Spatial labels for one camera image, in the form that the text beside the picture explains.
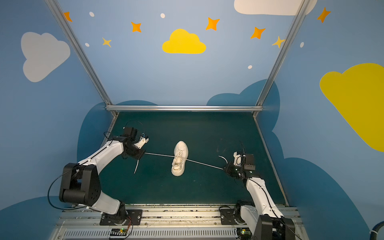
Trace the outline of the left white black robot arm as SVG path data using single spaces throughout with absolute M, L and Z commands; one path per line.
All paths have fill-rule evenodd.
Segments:
M 148 137 L 140 137 L 137 142 L 131 137 L 114 137 L 88 158 L 67 164 L 63 169 L 60 201 L 100 212 L 102 226 L 128 225 L 130 220 L 125 204 L 103 193 L 99 175 L 118 156 L 139 160 L 148 141 Z

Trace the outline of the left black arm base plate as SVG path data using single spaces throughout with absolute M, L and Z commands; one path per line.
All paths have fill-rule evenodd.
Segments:
M 118 211 L 115 215 L 102 214 L 100 226 L 138 226 L 141 223 L 143 210 Z

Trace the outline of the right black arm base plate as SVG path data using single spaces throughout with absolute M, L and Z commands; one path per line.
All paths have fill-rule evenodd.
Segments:
M 259 214 L 254 206 L 244 205 L 239 208 L 229 206 L 219 207 L 222 225 L 257 225 Z

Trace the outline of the white shoelace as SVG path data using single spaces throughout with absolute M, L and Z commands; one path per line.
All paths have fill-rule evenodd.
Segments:
M 201 164 L 201 165 L 204 165 L 204 166 L 208 166 L 208 167 L 212 167 L 212 168 L 215 168 L 215 169 L 223 170 L 223 168 L 219 168 L 219 167 L 216 167 L 216 166 L 212 166 L 212 165 L 204 164 L 204 163 L 201 163 L 201 162 L 189 160 L 188 158 L 185 158 L 185 157 L 182 157 L 182 156 L 174 156 L 174 155 L 170 156 L 170 155 L 152 154 L 152 153 L 150 153 L 150 155 L 172 158 L 173 159 L 173 163 L 172 163 L 171 172 L 176 177 L 179 177 L 179 176 L 181 176 L 184 173 L 186 161 L 190 161 L 190 162 L 193 162 L 193 163 L 196 163 L 196 164 Z

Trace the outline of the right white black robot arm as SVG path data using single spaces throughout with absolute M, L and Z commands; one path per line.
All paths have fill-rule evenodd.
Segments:
M 244 182 L 253 203 L 238 202 L 234 208 L 234 221 L 247 225 L 252 240 L 296 240 L 294 222 L 286 218 L 275 205 L 265 181 L 257 177 L 248 177 L 244 166 L 228 163 L 224 171 L 229 176 Z

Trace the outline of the white knit sneaker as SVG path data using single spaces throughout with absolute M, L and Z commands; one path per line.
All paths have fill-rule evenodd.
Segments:
M 174 159 L 172 162 L 171 172 L 174 176 L 179 177 L 185 171 L 185 163 L 189 155 L 189 150 L 185 142 L 179 141 L 174 149 Z

